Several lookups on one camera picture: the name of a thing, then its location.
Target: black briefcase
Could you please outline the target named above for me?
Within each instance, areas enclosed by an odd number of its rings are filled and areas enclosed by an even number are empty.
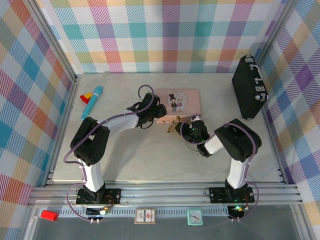
[[[243,56],[235,70],[232,84],[244,119],[253,119],[269,96],[254,56]]]

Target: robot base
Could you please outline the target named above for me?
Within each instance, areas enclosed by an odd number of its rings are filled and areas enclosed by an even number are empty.
[[[88,195],[88,193],[84,189],[79,189],[77,192],[77,198],[75,201],[75,204],[77,205],[109,205],[110,198],[107,196],[111,196],[114,200],[115,205],[120,204],[120,198],[121,198],[121,189],[119,188],[106,188],[104,191],[104,198],[100,202],[94,202],[92,200],[92,197]]]
[[[210,187],[209,196],[211,204],[245,204],[254,203],[255,197],[252,187],[246,187],[245,191],[239,196],[230,198],[224,187]]]

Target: white table surface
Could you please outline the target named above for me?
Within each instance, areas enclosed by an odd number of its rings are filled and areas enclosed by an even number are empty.
[[[232,73],[150,73],[150,74],[85,74],[83,75],[68,122],[59,158],[54,170],[54,181],[83,179],[78,165],[63,163],[70,150],[70,142],[81,125],[85,103],[80,95],[92,92],[98,85],[103,94],[90,116],[106,119],[122,113],[139,102],[138,88],[142,84],[156,89],[199,89],[202,120],[210,134],[223,124],[238,118],[262,139],[262,147],[251,162],[248,180],[278,182],[280,180],[267,128],[260,112],[253,120],[241,118]],[[141,95],[149,92],[141,90]],[[154,123],[148,129],[128,129],[108,139],[101,159],[101,171],[106,181],[212,181],[224,182],[230,170],[231,157],[225,149],[209,158],[189,150],[178,133],[166,133],[168,124]],[[69,159],[75,160],[72,154]]]

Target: blue marker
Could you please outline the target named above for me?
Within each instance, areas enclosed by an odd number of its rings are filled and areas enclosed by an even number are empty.
[[[86,117],[89,116],[91,110],[94,108],[94,105],[96,104],[98,98],[101,96],[103,90],[104,89],[103,89],[102,86],[97,86],[94,89],[93,95],[90,98],[90,101],[88,102],[88,104],[86,105],[85,109],[83,110],[82,117],[81,117],[82,120],[84,120]]]

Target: clock face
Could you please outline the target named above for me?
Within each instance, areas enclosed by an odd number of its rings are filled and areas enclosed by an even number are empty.
[[[187,211],[188,225],[202,225],[202,210],[201,209],[189,209]]]

